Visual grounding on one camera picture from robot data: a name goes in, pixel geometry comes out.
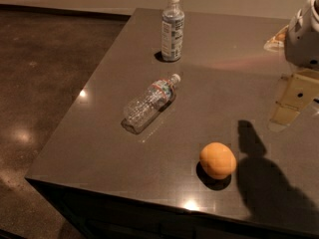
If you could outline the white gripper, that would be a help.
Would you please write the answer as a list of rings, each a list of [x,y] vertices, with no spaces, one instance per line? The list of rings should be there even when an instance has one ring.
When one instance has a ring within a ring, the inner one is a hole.
[[[264,44],[264,49],[269,52],[284,49],[289,63],[299,68],[319,69],[319,0],[307,0],[289,25]],[[269,127],[287,128],[318,97],[318,71],[293,73],[275,104]]]

